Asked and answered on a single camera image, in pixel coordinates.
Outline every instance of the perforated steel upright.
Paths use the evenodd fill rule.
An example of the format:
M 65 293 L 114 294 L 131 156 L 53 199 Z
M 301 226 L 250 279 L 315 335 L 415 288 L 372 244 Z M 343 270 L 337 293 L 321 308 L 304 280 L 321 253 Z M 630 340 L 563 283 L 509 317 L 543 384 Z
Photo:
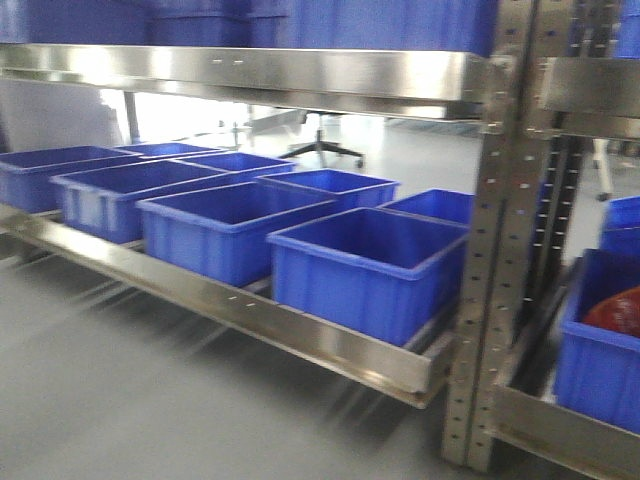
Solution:
M 583 11 L 584 2 L 574 0 L 500 3 L 492 63 L 503 75 L 490 81 L 443 438 L 445 458 L 481 471 L 488 469 L 493 446 L 486 433 L 492 383 L 517 336 L 523 306 L 535 302 L 525 293 L 529 273 L 537 270 L 532 260 L 547 258 L 531 249 L 536 228 L 546 230 L 538 200 L 551 139 L 528 125 L 549 130 L 554 115 L 534 108 L 533 87 L 544 57 L 571 52 L 573 38 L 581 35 L 571 25 L 580 24 Z M 531 115 L 542 118 L 530 122 Z

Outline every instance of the metal upright post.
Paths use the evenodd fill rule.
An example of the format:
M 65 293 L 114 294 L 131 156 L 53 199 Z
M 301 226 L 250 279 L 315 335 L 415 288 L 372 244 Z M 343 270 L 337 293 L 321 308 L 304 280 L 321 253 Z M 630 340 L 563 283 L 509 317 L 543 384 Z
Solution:
M 585 29 L 582 23 L 588 20 L 589 26 L 593 19 L 601 23 L 602 8 L 610 10 L 612 3 L 540 0 L 537 4 L 528 64 L 524 68 L 523 95 L 514 136 L 510 139 L 512 150 L 505 177 L 504 215 L 496 246 L 470 421 L 466 463 L 476 470 L 486 471 L 490 463 L 493 438 L 487 433 L 487 425 L 498 369 L 523 322 L 528 320 L 527 305 L 536 304 L 559 271 L 582 161 L 578 139 L 549 136 L 558 119 L 554 113 L 536 108 L 536 82 L 545 68 L 544 57 L 581 53 L 583 34 L 592 33 L 590 38 L 597 38 L 591 43 L 589 53 L 603 51 L 602 31 Z M 551 195 L 545 199 L 544 192 Z M 540 231 L 543 240 L 537 243 L 535 239 Z M 532 276 L 539 279 L 533 290 L 535 297 L 529 296 Z
M 140 141 L 140 128 L 138 127 L 138 112 L 136 109 L 136 96 L 134 92 L 124 93 L 124 106 L 127 110 L 127 121 L 129 122 L 129 137 L 131 143 Z
M 538 187 L 549 159 L 549 141 L 526 131 L 531 91 L 539 59 L 567 52 L 574 12 L 574 0 L 500 4 L 492 59 L 511 67 L 490 84 L 443 438 L 445 458 L 481 471 L 488 469 L 493 445 L 486 433 L 491 385 L 517 334 Z M 542 115 L 550 127 L 553 115 Z

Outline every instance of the chair leg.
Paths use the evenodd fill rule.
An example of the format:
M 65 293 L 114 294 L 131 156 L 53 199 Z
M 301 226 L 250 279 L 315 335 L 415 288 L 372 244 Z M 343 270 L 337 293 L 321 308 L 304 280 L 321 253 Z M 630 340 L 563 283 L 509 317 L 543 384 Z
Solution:
M 353 157 L 357 157 L 356 167 L 362 168 L 364 167 L 364 154 L 360 152 L 356 152 L 354 150 L 349 150 L 348 148 L 342 148 L 338 145 L 333 145 L 332 143 L 322 142 L 322 149 L 327 152 L 337 153 L 339 155 L 351 155 Z
M 291 158 L 291 157 L 297 157 L 298 155 L 302 155 L 303 153 L 309 153 L 309 152 L 314 152 L 316 151 L 316 144 L 315 143 L 309 143 L 307 145 L 304 145 L 300 148 L 296 148 L 295 150 L 292 150 L 288 153 L 285 153 L 284 155 L 280 155 L 279 158 Z

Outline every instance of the office chair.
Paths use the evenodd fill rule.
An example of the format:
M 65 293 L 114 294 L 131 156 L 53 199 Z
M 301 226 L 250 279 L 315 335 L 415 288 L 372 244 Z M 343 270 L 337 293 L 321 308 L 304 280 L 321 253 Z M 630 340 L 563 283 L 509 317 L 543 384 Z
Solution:
M 296 148 L 294 148 L 292 151 L 285 153 L 284 155 L 281 155 L 280 158 L 291 158 L 291 157 L 297 157 L 298 155 L 302 155 L 303 153 L 316 152 L 320 157 L 320 162 L 322 164 L 322 167 L 324 168 L 327 166 L 327 162 L 325 161 L 325 158 L 324 158 L 324 152 L 333 152 L 333 153 L 337 153 L 338 155 L 351 155 L 356 157 L 356 167 L 362 168 L 364 166 L 364 154 L 356 152 L 354 150 L 342 148 L 336 142 L 327 142 L 324 140 L 323 128 L 322 128 L 323 127 L 322 117 L 324 115 L 327 115 L 327 113 L 316 112 L 316 111 L 307 112 L 307 114 L 309 113 L 317 113 L 319 116 L 318 130 L 316 131 L 316 141 L 312 143 L 299 145 Z

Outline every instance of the storage rack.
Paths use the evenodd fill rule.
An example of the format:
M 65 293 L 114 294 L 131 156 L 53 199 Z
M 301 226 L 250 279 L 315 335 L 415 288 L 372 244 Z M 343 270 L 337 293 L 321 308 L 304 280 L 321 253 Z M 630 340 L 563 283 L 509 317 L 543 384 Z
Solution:
M 606 52 L 617 1 L 499 3 L 488 60 L 459 52 L 0 46 L 7 79 L 389 117 L 474 121 L 483 104 L 455 335 L 425 331 L 426 347 L 393 347 L 8 206 L 0 207 L 0 255 L 23 243 L 53 251 L 418 407 L 448 378 L 443 455 L 456 464 L 486 471 L 499 438 L 596 478 L 637 478 L 640 436 L 560 408 L 521 377 L 546 372 L 536 359 L 566 284 L 561 253 L 581 151 L 559 135 L 640 137 L 640 67 L 585 58 Z

